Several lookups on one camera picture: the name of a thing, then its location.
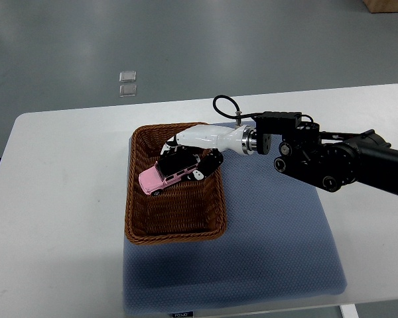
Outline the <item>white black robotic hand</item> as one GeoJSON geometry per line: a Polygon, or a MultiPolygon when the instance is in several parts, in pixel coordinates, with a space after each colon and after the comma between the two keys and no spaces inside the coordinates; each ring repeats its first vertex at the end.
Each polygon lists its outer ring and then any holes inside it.
{"type": "Polygon", "coordinates": [[[169,156],[182,146],[213,149],[197,165],[196,169],[182,177],[183,181],[200,181],[213,174],[223,163],[221,152],[233,150],[240,155],[256,151],[255,129],[249,125],[230,128],[219,125],[195,125],[169,138],[161,148],[161,156],[169,156]]]}

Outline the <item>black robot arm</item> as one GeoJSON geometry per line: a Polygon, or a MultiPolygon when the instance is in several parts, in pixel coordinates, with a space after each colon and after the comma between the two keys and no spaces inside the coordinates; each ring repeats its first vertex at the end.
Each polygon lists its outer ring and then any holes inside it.
{"type": "Polygon", "coordinates": [[[280,155],[274,160],[276,171],[329,192],[360,182],[398,195],[398,150],[373,130],[322,132],[318,123],[301,112],[252,113],[254,127],[241,124],[240,112],[232,118],[234,129],[195,125],[176,133],[164,143],[161,156],[186,147],[210,149],[217,158],[205,165],[207,172],[200,171],[198,177],[205,178],[220,165],[223,151],[266,155],[276,134],[282,138],[280,155]]]}

